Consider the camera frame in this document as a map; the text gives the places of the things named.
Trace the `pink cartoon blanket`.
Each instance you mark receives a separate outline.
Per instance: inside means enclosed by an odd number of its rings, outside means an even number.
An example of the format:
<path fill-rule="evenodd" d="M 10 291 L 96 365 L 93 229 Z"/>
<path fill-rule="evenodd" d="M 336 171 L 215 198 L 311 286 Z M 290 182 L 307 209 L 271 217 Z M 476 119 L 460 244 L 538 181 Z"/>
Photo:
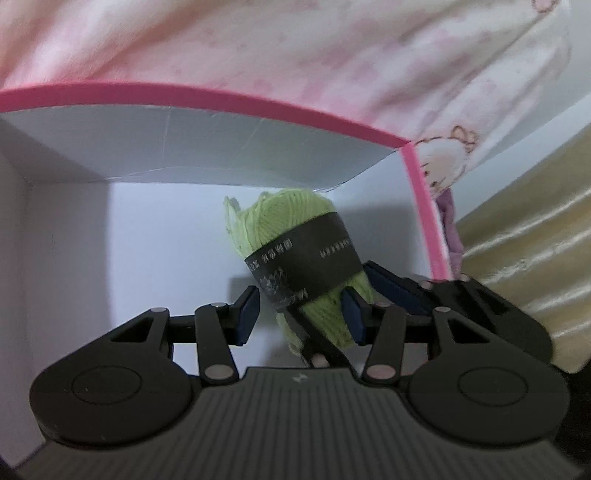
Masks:
<path fill-rule="evenodd" d="M 1 103 L 288 105 L 416 146 L 433 195 L 570 57 L 566 1 L 5 1 Z"/>

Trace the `pink cardboard box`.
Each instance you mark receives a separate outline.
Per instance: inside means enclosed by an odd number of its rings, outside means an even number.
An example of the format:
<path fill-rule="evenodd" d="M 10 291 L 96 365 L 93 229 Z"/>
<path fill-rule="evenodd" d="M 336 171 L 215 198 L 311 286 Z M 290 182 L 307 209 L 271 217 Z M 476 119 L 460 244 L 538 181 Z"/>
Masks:
<path fill-rule="evenodd" d="M 365 260 L 451 276 L 409 140 L 308 108 L 196 87 L 65 83 L 1 94 L 1 456 L 42 442 L 34 377 L 153 307 L 231 298 L 249 271 L 226 198 L 308 188 Z"/>

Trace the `green yarn ball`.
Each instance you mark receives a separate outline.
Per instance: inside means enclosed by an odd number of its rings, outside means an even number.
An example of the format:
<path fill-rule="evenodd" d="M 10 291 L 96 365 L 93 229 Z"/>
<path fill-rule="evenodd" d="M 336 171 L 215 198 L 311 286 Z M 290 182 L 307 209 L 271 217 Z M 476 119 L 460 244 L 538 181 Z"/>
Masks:
<path fill-rule="evenodd" d="M 341 294 L 352 287 L 367 302 L 372 287 L 335 205 L 307 189 L 263 192 L 249 208 L 224 199 L 229 238 L 245 261 L 290 345 L 300 353 L 303 342 L 288 326 L 295 308 L 339 348 L 353 345 L 342 316 Z"/>

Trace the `bear print bed cover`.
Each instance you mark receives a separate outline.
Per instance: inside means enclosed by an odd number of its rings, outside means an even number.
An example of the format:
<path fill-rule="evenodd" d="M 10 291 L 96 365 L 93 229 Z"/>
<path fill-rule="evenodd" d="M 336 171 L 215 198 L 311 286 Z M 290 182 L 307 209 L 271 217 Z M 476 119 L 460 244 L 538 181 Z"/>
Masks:
<path fill-rule="evenodd" d="M 459 279 L 462 274 L 464 245 L 456 226 L 456 209 L 452 191 L 447 189 L 441 193 L 436 199 L 436 205 L 449 251 L 452 275 L 454 279 Z"/>

